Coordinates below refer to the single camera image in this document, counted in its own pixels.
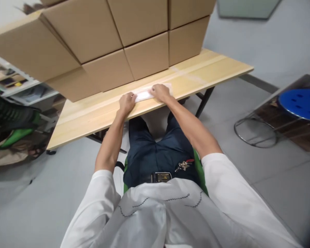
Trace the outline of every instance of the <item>hand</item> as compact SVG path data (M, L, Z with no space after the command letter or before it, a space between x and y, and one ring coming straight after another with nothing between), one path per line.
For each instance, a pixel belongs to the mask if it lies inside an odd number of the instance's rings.
M169 88L163 84L154 85L148 92L160 102L166 103L171 98Z
M125 95L122 95L120 98L120 112L127 116L129 112L133 109L135 105L135 99L137 98L136 94L133 94L132 92L126 93Z

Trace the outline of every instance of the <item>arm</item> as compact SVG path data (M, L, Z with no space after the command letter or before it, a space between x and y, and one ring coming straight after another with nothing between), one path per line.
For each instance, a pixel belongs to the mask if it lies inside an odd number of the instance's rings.
M202 158L209 197L216 206L261 247L301 247L223 154L201 121L170 96L166 86L154 85L150 93L168 105Z
M120 109L100 147L95 172L64 235L61 248L91 247L121 199L115 189L113 172L122 143L124 121L135 105L135 98L133 93L127 93L120 99Z
M96 157L94 172L105 169L114 173L122 144L124 121L133 109L136 97L137 95L134 95L132 92L121 97L120 109L117 111L114 122L106 133Z
M209 130L190 111L179 104L173 96L170 96L169 89L166 86L156 84L149 93L169 107L185 136L201 158L209 153L223 153Z

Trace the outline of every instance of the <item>trousers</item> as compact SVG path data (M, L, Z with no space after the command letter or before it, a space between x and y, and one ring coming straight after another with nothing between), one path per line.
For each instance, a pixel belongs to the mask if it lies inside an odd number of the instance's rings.
M172 178L189 179L200 186L194 164L175 172L179 163L194 159L194 150L172 113L168 116L168 126L161 141L155 142L140 116L129 120L128 135L130 150L123 177L128 188L142 184L143 178L155 172L170 172Z

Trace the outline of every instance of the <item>person's left hand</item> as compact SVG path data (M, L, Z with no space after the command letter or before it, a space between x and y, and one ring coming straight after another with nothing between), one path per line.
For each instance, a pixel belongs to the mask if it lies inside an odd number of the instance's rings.
M122 97L120 98L120 111L122 112L122 114L128 115L129 112L131 112L135 105L136 98L137 95L133 94L132 92L122 95Z

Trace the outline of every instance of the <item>white sleeve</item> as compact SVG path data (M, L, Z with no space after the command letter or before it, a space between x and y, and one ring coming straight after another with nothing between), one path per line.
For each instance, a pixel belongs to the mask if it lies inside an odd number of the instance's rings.
M261 247L301 247L222 153L202 159L209 197Z
M121 197L116 192L113 174L96 171L64 235L61 248L86 248L100 235Z

